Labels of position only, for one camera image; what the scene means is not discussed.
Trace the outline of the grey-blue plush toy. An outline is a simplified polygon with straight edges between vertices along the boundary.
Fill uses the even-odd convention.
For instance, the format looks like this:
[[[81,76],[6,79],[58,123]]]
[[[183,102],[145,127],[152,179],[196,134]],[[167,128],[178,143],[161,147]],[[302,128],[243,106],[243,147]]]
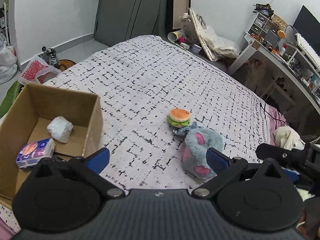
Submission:
[[[199,126],[197,122],[172,132],[184,139],[184,150],[181,155],[184,170],[199,179],[214,178],[216,172],[207,164],[207,150],[213,148],[222,152],[222,135],[213,129]]]

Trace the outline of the white soft bundle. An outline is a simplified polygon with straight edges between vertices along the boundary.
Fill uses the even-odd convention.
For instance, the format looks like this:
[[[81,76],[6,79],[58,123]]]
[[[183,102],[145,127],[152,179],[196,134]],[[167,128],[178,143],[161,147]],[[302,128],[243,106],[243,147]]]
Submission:
[[[73,130],[73,124],[63,116],[54,118],[47,126],[47,131],[53,139],[63,144],[69,142]]]

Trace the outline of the plush hamburger toy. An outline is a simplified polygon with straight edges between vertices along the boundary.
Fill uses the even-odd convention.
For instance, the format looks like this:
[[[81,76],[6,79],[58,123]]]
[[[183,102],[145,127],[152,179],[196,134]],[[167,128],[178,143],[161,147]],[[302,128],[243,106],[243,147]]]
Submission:
[[[174,108],[168,114],[168,123],[176,128],[190,125],[190,113],[185,109]]]

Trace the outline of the blue tissue pack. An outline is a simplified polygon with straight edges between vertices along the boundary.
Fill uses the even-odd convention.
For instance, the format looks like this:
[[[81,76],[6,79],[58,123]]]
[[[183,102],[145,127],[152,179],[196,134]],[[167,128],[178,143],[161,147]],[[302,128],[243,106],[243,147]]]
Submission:
[[[51,158],[55,150],[53,138],[47,138],[24,145],[19,151],[16,164],[20,169],[30,168],[42,158]]]

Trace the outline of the brown cardboard box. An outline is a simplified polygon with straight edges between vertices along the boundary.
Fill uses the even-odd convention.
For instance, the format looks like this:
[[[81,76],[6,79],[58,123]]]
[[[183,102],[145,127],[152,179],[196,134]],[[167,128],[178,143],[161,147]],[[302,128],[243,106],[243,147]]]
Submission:
[[[13,200],[41,140],[52,140],[63,158],[85,158],[99,149],[102,130],[97,94],[26,85],[1,121],[1,199]]]

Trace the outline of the pink bed sheet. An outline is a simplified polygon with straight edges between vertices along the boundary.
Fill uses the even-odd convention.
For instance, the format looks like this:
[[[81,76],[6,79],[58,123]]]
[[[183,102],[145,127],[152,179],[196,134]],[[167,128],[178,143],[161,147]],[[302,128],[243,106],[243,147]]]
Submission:
[[[285,116],[283,116],[276,108],[268,105],[265,102],[260,103],[260,106],[267,117],[267,123],[271,137],[273,137],[273,133],[277,128],[288,126]]]

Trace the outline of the white desk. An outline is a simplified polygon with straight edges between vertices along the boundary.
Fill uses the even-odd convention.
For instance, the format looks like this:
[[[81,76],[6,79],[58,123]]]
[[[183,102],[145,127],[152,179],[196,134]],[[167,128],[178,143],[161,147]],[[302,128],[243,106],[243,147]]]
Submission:
[[[306,115],[314,111],[319,113],[319,103],[316,98],[311,95],[289,65],[282,63],[277,55],[270,52],[249,33],[245,33],[244,40],[246,47],[228,67],[228,75],[232,76],[251,57],[255,57],[266,64],[267,70],[273,77],[273,82],[263,92],[263,95],[270,92],[271,88],[275,88],[277,92],[274,100],[285,114],[293,113],[299,109],[303,109]]]

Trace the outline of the white black patterned bedspread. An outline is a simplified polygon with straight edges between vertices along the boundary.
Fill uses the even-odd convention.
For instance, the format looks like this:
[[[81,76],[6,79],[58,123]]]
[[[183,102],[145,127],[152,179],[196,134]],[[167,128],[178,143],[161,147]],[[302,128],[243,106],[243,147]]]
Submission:
[[[16,165],[27,143],[49,137],[58,116],[74,129],[66,156],[110,151],[102,177],[129,189],[188,189],[202,180],[182,167],[182,139],[167,117],[173,108],[222,136],[222,152],[257,162],[258,145],[270,141],[263,101],[199,57],[145,35],[99,51],[43,85],[26,85],[1,121],[1,204],[12,200],[28,176]]]

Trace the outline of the red white plastic bag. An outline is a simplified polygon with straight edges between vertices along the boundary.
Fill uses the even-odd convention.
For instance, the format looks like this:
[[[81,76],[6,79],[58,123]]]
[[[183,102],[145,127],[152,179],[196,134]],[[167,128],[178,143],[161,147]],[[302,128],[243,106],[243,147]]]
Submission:
[[[39,56],[34,55],[17,80],[24,86],[29,83],[44,84],[60,73],[59,69],[49,65]]]

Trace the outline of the cream tote bag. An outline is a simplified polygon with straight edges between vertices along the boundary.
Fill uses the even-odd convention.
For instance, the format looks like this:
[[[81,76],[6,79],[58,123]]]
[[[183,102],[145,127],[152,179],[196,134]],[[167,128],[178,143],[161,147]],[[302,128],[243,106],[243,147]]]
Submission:
[[[197,39],[210,61],[215,62],[225,57],[236,59],[240,55],[238,44],[217,35],[200,14],[189,8],[189,16]]]

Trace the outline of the white keyboard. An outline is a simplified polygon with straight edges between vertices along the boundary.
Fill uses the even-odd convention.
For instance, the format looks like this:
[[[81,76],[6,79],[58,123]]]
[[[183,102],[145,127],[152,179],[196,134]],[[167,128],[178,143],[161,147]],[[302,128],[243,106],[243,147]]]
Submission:
[[[314,49],[310,46],[310,44],[304,39],[300,33],[295,34],[296,44],[302,52],[308,57],[308,59],[312,62],[312,64],[319,69],[320,68],[320,58],[319,55],[314,51]]]

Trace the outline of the white plastic bags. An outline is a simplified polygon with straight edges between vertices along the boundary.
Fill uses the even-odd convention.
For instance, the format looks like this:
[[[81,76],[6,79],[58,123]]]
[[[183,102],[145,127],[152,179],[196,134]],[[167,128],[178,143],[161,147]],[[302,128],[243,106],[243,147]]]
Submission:
[[[7,43],[4,34],[1,33],[0,50],[0,84],[8,82],[17,72],[17,57],[15,47]]]

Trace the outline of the grey drawer organizer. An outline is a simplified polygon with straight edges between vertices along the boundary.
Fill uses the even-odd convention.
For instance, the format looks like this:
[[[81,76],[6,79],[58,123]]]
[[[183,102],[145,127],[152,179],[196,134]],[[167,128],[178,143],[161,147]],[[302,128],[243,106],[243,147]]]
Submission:
[[[277,35],[278,28],[271,20],[259,12],[254,12],[249,22],[248,33],[265,47],[275,48],[280,37]]]

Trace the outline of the dark grey wardrobe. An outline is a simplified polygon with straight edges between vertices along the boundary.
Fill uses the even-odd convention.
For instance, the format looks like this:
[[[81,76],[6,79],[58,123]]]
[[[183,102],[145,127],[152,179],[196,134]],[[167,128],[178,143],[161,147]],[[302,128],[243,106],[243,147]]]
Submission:
[[[140,35],[165,35],[167,0],[99,0],[93,38],[109,47]]]

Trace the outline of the brown framed board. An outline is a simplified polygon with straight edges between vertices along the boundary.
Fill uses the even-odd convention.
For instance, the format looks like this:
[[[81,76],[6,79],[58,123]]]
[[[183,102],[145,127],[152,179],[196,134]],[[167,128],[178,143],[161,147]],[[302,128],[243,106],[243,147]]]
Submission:
[[[179,28],[179,17],[188,12],[191,0],[167,0],[165,26],[168,32]]]

